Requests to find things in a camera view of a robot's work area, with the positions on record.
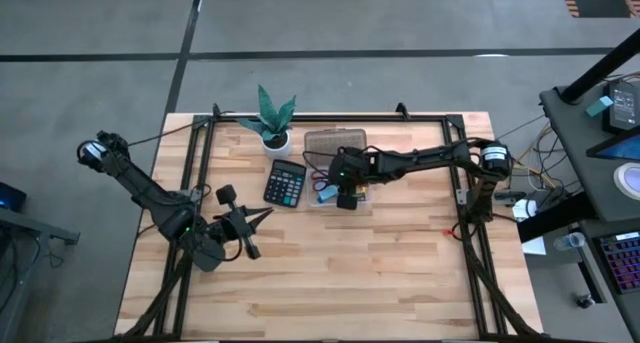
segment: clear plastic box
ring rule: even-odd
[[[316,132],[307,132],[304,135],[305,151],[336,154],[339,147],[355,147],[364,149],[367,146],[367,134],[364,129],[331,129]],[[328,170],[332,157],[318,154],[306,155],[309,163],[319,170]],[[335,207],[337,197],[331,197],[326,201],[318,202],[318,193],[313,189],[314,179],[311,175],[315,170],[307,164],[306,190],[307,201],[311,207]],[[364,196],[358,201],[358,204],[370,204],[373,202],[373,194],[369,186],[365,189]]]

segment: green plant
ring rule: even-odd
[[[260,134],[262,140],[265,142],[277,139],[285,134],[287,129],[291,129],[289,122],[291,122],[291,118],[293,118],[293,110],[296,107],[296,96],[293,96],[291,100],[280,107],[279,111],[276,111],[269,94],[259,85],[258,103],[260,105],[259,121],[239,118],[237,122],[243,127]]]

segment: monitor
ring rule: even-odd
[[[626,159],[640,162],[640,127],[595,145],[587,150],[588,157]]]

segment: potted plant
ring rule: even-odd
[[[259,85],[258,103],[260,105],[259,120],[239,118],[237,119],[238,123],[262,137],[262,146],[269,158],[288,157],[291,153],[291,135],[288,131],[291,127],[289,122],[293,118],[293,110],[296,107],[296,96],[293,96],[290,101],[280,107],[279,111],[276,111],[269,94]]]

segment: calculator display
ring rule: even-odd
[[[305,173],[305,169],[303,167],[298,167],[296,165],[286,164],[281,162],[273,162],[273,168],[287,170],[289,172],[297,173],[297,174]]]

